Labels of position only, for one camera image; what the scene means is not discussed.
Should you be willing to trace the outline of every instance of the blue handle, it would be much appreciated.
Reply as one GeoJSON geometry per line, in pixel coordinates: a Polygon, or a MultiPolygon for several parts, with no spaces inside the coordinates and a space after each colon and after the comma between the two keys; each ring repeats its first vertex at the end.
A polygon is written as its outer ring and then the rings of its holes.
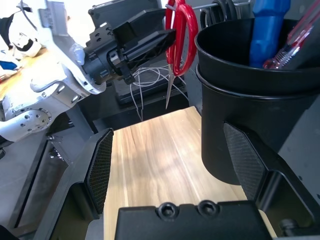
{"type": "Polygon", "coordinates": [[[280,31],[290,3],[291,0],[256,0],[250,47],[251,67],[262,68],[266,60],[276,55],[280,31]]]}

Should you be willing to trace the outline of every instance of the wooden surface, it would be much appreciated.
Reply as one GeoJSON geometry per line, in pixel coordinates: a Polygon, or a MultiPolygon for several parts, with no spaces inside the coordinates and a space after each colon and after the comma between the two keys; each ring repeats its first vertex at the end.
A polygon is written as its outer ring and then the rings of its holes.
{"type": "Polygon", "coordinates": [[[45,48],[41,49],[36,57],[24,57],[21,60],[22,69],[0,84],[0,100],[17,85],[29,83],[35,75],[43,75],[44,78],[49,76],[53,71],[52,65],[57,62],[54,55],[45,48]]]}
{"type": "Polygon", "coordinates": [[[115,131],[104,206],[104,239],[114,240],[118,209],[246,200],[240,186],[213,177],[201,159],[194,107],[115,131]]]}

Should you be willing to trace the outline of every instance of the black cylinder container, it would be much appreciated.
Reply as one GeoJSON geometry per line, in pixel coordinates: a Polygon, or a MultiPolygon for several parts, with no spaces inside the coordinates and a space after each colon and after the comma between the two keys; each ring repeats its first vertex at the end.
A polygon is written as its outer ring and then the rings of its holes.
{"type": "MultiPolygon", "coordinates": [[[[279,47],[295,24],[284,21],[279,47]]],[[[255,131],[278,152],[320,92],[320,68],[284,71],[249,67],[253,26],[253,19],[226,21],[205,28],[195,40],[197,76],[202,83],[202,160],[213,176],[235,185],[239,184],[237,169],[230,158],[223,123],[255,131]]]]}

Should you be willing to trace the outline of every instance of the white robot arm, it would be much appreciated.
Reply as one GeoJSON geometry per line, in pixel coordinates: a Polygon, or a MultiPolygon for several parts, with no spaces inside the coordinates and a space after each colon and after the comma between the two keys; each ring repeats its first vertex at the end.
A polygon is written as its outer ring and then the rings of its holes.
{"type": "Polygon", "coordinates": [[[55,118],[90,94],[100,94],[106,82],[135,81],[131,72],[162,54],[175,41],[174,30],[159,30],[164,9],[145,10],[112,28],[107,22],[90,34],[85,48],[68,34],[63,1],[33,0],[39,41],[60,60],[56,75],[31,80],[21,92],[2,100],[0,147],[48,128],[55,118]]]}

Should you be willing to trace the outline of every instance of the white cable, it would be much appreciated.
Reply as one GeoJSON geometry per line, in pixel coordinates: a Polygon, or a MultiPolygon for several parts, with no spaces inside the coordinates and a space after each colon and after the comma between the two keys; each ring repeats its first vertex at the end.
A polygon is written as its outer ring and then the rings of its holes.
{"type": "MultiPolygon", "coordinates": [[[[138,72],[138,82],[140,85],[140,72],[138,72]]],[[[142,90],[141,90],[141,85],[139,86],[140,89],[140,98],[141,98],[141,122],[143,122],[144,120],[144,98],[142,97],[142,90]]]]}
{"type": "MultiPolygon", "coordinates": [[[[133,85],[139,87],[140,89],[140,98],[141,98],[141,114],[139,113],[139,108],[138,108],[138,105],[136,103],[136,100],[134,98],[134,95],[133,95],[133,92],[132,92],[132,84],[130,84],[130,93],[131,93],[131,97],[132,97],[132,100],[133,100],[133,103],[135,105],[135,108],[136,108],[136,113],[138,114],[138,117],[139,119],[141,120],[141,122],[143,121],[144,119],[144,116],[143,116],[143,110],[144,110],[144,100],[143,100],[143,94],[142,94],[142,88],[144,87],[150,87],[152,85],[155,85],[158,81],[161,81],[163,79],[166,79],[168,82],[169,82],[169,75],[166,75],[164,76],[163,74],[160,73],[160,70],[164,70],[164,71],[169,71],[168,68],[165,68],[166,66],[161,66],[161,67],[140,67],[134,74],[133,76],[136,78],[138,77],[138,83],[132,83],[133,85]],[[153,81],[153,82],[140,82],[140,74],[144,73],[144,72],[147,72],[147,71],[152,71],[156,74],[158,74],[158,78],[153,81]]],[[[186,84],[186,82],[179,76],[180,80],[186,84]]],[[[173,87],[175,87],[188,101],[188,97],[174,84],[172,84],[173,87]]]]}
{"type": "Polygon", "coordinates": [[[132,84],[130,84],[130,93],[131,93],[131,97],[132,97],[133,103],[134,103],[135,108],[136,108],[136,113],[138,114],[138,117],[139,117],[139,119],[140,119],[141,122],[142,122],[142,118],[141,118],[140,113],[139,113],[138,105],[137,105],[136,100],[135,100],[135,98],[134,98],[134,94],[132,93],[132,84]]]}

